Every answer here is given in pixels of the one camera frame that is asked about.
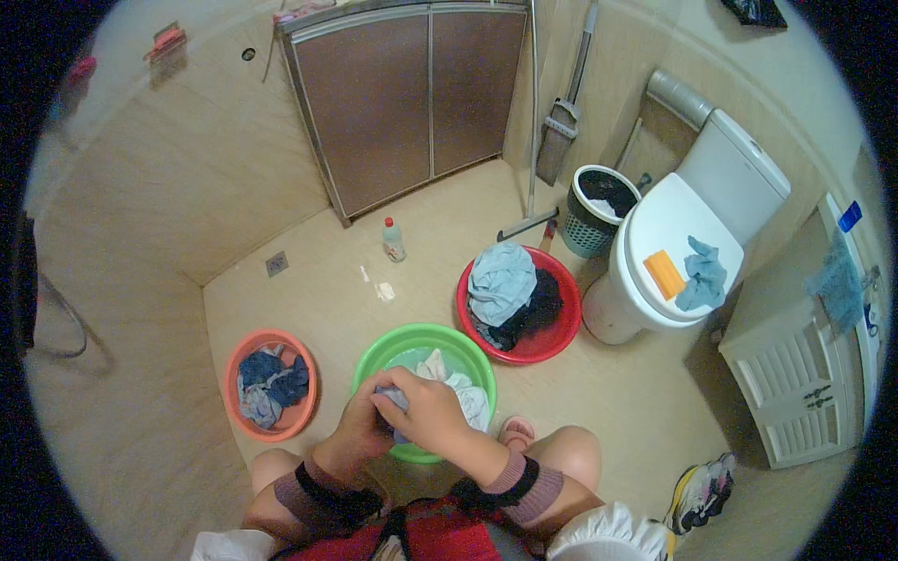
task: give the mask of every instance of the pink sandal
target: pink sandal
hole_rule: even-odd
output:
[[[522,416],[510,416],[502,423],[502,428],[499,429],[498,440],[500,444],[507,448],[511,448],[509,444],[512,442],[519,441],[524,445],[521,451],[526,451],[536,440],[536,431],[533,429],[533,425]]]

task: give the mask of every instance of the toilet tank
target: toilet tank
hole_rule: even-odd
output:
[[[790,191],[777,164],[722,110],[711,112],[676,173],[743,247]]]

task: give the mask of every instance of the sneaker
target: sneaker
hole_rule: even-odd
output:
[[[692,530],[700,513],[704,512],[711,498],[709,482],[707,465],[692,466],[677,481],[671,507],[665,516],[665,526],[677,536]]]
[[[687,469],[673,490],[665,525],[677,536],[684,536],[692,528],[707,524],[711,516],[720,514],[733,492],[734,469],[735,454],[732,452],[721,455],[716,461]]]

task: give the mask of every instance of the water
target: water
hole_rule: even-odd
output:
[[[435,347],[432,346],[419,346],[403,353],[399,353],[390,359],[390,362],[387,363],[383,369],[386,370],[393,366],[405,366],[412,372],[415,372],[415,369],[418,368],[418,363],[426,361],[430,354],[434,352],[434,348]],[[443,361],[446,365],[447,376],[451,376],[453,372],[467,374],[464,362],[454,355],[452,350],[441,348],[440,351],[443,352]]]

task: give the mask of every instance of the trash can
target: trash can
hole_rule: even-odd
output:
[[[617,171],[585,165],[574,174],[568,191],[561,238],[582,258],[607,257],[618,227],[641,199],[636,187]]]

